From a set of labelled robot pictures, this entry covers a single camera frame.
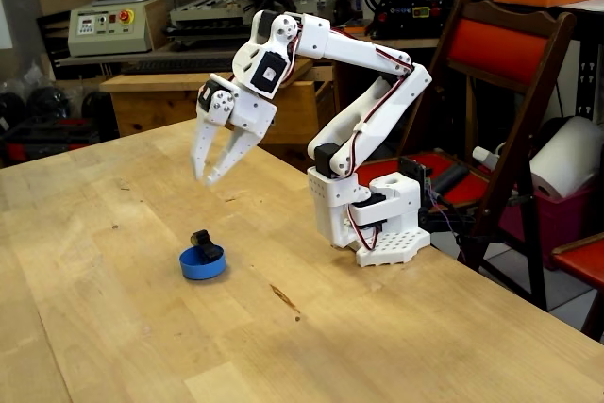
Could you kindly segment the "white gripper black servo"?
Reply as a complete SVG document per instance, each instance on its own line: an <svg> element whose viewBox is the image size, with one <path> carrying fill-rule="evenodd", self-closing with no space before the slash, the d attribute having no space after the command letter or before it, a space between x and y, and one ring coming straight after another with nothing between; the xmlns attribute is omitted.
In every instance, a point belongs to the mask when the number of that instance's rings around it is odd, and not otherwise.
<svg viewBox="0 0 604 403"><path fill-rule="evenodd" d="M204 183L211 186L225 176L264 137L277 112L277 107L246 88L237 78L211 74L199 89L196 105L191 161L193 175L204 175L206 157L220 127L233 125L226 147Z"/></svg>

